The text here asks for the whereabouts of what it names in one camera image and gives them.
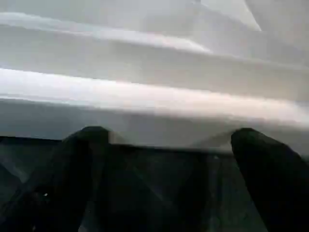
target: white surface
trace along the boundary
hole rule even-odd
[[[309,108],[295,101],[11,70],[0,76],[4,136],[62,139],[101,125],[121,143],[228,150],[231,131],[254,127],[308,150]]]
[[[211,55],[187,39],[13,13],[0,15],[0,31],[2,68],[275,99],[309,98],[308,69]]]
[[[227,150],[254,127],[309,154],[308,52],[237,2],[1,1],[0,135]]]
[[[208,8],[236,19],[254,30],[261,30],[245,0],[201,0]]]

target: white panel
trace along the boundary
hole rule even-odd
[[[232,131],[254,127],[299,152],[309,149],[309,106],[295,101],[10,70],[0,75],[0,136],[62,139],[100,125],[122,143],[227,151]]]
[[[7,11],[183,36],[194,19],[191,4],[191,0],[11,0]]]
[[[261,30],[245,0],[201,0],[209,9],[238,20],[254,30]]]

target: dark floor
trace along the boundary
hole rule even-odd
[[[0,205],[58,141],[2,138]],[[115,146],[81,232],[265,232],[235,160],[215,154]]]

